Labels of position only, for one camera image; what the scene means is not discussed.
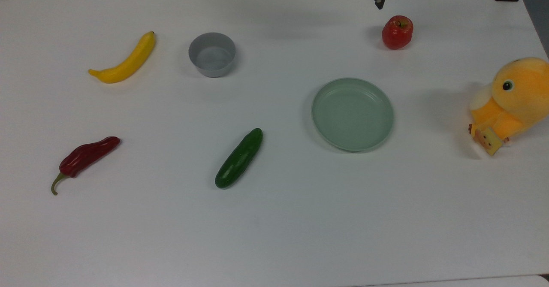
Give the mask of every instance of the cucumber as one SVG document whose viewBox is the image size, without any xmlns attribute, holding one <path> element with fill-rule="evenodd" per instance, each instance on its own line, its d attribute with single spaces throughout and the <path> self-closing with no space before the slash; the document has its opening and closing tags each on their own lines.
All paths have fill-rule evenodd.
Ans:
<svg viewBox="0 0 549 287">
<path fill-rule="evenodd" d="M 259 128 L 253 129 L 233 150 L 231 155 L 217 172 L 215 185 L 221 189 L 230 187 L 245 172 L 253 157 L 259 151 L 263 141 L 263 131 Z"/>
</svg>

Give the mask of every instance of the gray bowl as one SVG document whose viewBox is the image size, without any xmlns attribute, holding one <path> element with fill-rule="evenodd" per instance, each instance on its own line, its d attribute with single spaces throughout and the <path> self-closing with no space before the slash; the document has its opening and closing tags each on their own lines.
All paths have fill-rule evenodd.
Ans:
<svg viewBox="0 0 549 287">
<path fill-rule="evenodd" d="M 235 60 L 235 43 L 222 33 L 204 33 L 189 46 L 189 58 L 204 76 L 217 78 L 227 74 Z"/>
</svg>

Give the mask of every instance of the banana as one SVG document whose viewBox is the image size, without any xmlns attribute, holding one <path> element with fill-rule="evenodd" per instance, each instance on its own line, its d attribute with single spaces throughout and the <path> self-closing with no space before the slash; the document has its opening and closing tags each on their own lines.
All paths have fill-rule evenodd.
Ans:
<svg viewBox="0 0 549 287">
<path fill-rule="evenodd" d="M 155 44 L 154 32 L 150 31 L 141 37 L 130 56 L 118 66 L 104 70 L 90 69 L 88 72 L 104 83 L 121 82 L 135 73 L 145 63 Z"/>
</svg>

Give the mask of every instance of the red chili pepper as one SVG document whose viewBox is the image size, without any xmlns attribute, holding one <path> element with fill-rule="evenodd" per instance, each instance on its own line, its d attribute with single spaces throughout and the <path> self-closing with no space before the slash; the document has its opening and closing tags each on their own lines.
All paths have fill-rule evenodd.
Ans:
<svg viewBox="0 0 549 287">
<path fill-rule="evenodd" d="M 55 184 L 70 176 L 76 178 L 76 176 L 89 165 L 97 162 L 103 156 L 106 156 L 109 152 L 114 150 L 116 146 L 120 144 L 120 138 L 107 137 L 100 142 L 92 144 L 84 144 L 75 148 L 75 150 L 69 154 L 59 165 L 59 175 L 51 184 L 51 192 L 57 195 L 55 191 Z"/>
</svg>

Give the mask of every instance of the plate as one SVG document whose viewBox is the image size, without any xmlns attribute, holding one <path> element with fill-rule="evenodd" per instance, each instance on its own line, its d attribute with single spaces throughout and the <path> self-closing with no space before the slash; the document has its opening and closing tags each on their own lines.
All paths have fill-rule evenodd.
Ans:
<svg viewBox="0 0 549 287">
<path fill-rule="evenodd" d="M 327 142 L 350 152 L 372 150 L 392 130 L 394 111 L 387 95 L 370 82 L 341 78 L 314 96 L 312 119 Z"/>
</svg>

